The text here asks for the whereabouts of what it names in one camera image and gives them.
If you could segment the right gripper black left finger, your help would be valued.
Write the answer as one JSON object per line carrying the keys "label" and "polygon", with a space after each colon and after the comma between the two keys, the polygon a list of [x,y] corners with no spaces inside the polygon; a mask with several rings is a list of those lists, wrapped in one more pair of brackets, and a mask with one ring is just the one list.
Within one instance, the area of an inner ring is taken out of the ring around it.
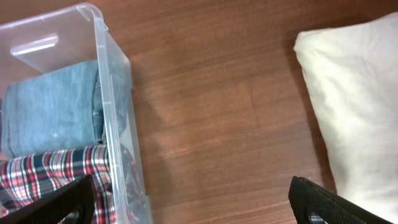
{"label": "right gripper black left finger", "polygon": [[8,214],[1,218],[1,223],[91,223],[95,202],[95,183],[91,175],[86,175]]}

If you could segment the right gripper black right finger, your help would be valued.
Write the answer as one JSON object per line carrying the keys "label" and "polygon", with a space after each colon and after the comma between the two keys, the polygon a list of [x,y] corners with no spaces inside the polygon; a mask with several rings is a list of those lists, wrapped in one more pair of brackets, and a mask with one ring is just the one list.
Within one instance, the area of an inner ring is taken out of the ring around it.
{"label": "right gripper black right finger", "polygon": [[292,177],[289,202],[298,224],[391,224],[304,177]]}

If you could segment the red navy plaid shirt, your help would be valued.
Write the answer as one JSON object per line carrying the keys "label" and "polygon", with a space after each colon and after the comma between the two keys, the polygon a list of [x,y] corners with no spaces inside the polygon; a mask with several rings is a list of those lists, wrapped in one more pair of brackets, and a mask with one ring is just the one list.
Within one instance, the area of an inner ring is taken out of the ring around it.
{"label": "red navy plaid shirt", "polygon": [[75,147],[1,161],[1,217],[91,175],[96,187],[92,223],[117,223],[106,145]]}

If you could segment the blue denim jeans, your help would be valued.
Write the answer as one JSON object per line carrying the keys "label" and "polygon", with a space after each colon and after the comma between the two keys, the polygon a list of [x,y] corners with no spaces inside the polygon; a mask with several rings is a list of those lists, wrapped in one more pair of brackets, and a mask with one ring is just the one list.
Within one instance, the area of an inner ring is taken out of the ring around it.
{"label": "blue denim jeans", "polygon": [[104,144],[105,103],[97,60],[7,86],[1,149],[7,158]]}

